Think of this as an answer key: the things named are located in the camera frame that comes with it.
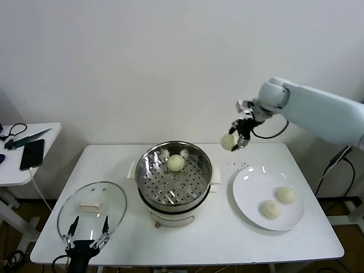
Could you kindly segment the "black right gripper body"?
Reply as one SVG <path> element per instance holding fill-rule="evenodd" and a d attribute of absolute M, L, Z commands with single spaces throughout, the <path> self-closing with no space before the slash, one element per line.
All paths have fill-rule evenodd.
<path fill-rule="evenodd" d="M 256 122 L 253 119 L 238 119 L 237 131 L 238 135 L 244 140 L 250 140 L 251 132 L 256 126 Z"/>

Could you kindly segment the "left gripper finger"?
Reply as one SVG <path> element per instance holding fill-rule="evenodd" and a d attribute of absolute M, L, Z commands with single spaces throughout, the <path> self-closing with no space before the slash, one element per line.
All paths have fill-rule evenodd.
<path fill-rule="evenodd" d="M 68 232 L 63 235 L 63 241 L 65 243 L 65 250 L 68 251 L 75 247 L 73 236 L 76 232 L 79 216 L 77 216 L 74 222 L 69 226 Z"/>
<path fill-rule="evenodd" d="M 90 248 L 102 250 L 102 248 L 108 243 L 109 239 L 110 239 L 109 217 L 106 216 L 101 230 L 101 235 L 96 240 L 94 240 L 94 242 L 90 244 Z"/>

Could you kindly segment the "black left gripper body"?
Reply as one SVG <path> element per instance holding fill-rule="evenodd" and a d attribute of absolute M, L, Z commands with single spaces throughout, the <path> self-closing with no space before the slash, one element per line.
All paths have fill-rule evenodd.
<path fill-rule="evenodd" d="M 74 241 L 74 247 L 67 250 L 67 256 L 71 259 L 67 272 L 85 273 L 89 261 L 99 254 L 99 248 L 91 247 L 94 240 Z"/>

